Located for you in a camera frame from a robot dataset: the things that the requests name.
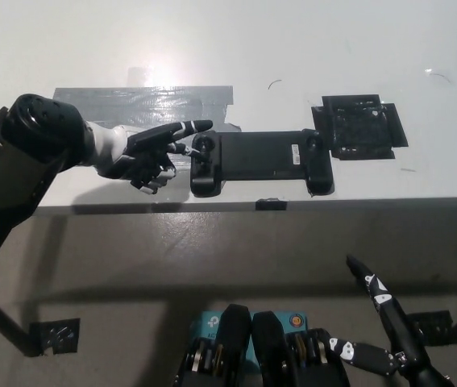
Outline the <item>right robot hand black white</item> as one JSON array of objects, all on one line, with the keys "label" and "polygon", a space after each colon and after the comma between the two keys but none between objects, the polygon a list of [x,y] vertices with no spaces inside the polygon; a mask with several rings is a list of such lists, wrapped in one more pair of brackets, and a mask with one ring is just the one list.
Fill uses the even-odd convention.
[{"label": "right robot hand black white", "polygon": [[380,278],[354,256],[347,256],[347,266],[372,300],[391,349],[331,337],[330,352],[344,362],[382,376],[400,373],[412,385],[418,374],[430,367],[429,356],[418,339],[399,301]]}]

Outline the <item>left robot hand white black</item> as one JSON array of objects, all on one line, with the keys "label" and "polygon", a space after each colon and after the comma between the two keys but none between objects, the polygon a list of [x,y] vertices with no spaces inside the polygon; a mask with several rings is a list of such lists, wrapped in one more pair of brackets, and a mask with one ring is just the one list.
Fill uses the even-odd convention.
[{"label": "left robot hand white black", "polygon": [[92,135],[90,156],[84,162],[99,176],[129,181],[137,190],[156,194],[177,175],[171,154],[205,160],[200,151],[181,141],[213,127],[210,120],[167,123],[141,131],[118,125],[111,129],[87,122]]}]

